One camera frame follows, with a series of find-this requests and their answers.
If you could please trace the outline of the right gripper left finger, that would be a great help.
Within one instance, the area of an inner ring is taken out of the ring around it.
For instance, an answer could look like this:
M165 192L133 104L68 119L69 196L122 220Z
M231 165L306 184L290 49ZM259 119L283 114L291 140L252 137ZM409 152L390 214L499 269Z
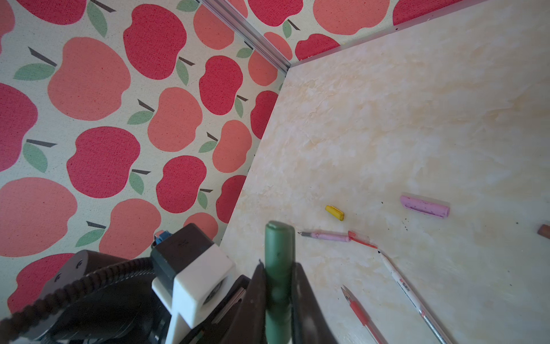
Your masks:
M266 299L266 271L260 261L221 343L266 343Z

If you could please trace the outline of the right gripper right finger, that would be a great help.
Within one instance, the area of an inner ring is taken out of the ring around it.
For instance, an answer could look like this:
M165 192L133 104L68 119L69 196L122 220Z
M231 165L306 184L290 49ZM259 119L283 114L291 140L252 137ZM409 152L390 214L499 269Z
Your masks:
M337 344L301 264L292 266L292 342Z

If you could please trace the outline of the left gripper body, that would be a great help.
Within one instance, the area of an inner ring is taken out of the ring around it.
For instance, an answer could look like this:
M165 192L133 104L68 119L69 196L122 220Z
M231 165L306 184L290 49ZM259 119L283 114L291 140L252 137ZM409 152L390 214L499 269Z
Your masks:
M241 275L209 317L192 329L180 343L209 344L222 342L240 308L250 281L249 277Z

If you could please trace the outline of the green pen cap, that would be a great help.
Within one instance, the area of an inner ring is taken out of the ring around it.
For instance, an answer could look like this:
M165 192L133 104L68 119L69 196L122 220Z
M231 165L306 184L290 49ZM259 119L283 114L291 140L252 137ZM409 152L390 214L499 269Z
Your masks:
M291 339L291 285L295 261L295 229L278 221L265 228L266 341Z

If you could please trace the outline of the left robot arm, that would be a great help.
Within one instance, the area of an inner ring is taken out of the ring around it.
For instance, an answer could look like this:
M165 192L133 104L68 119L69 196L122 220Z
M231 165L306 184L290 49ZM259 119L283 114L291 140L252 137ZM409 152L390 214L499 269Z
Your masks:
M1 342L263 343L247 277L215 245L160 245L148 258L83 251L64 267L81 278L1 321Z

